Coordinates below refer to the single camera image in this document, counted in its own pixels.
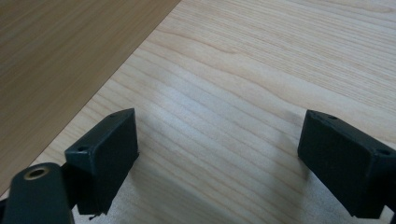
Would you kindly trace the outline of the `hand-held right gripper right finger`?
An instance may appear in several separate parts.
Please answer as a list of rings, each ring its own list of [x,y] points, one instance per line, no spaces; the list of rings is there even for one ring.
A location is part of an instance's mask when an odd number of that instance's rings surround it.
[[[341,119],[308,110],[298,157],[357,218],[396,219],[396,150]]]

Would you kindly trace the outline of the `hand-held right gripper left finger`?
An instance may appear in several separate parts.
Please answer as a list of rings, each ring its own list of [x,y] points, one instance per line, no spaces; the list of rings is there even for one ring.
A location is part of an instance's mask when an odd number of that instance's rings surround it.
[[[139,156],[134,110],[108,115],[64,155],[69,205],[82,215],[106,214]]]

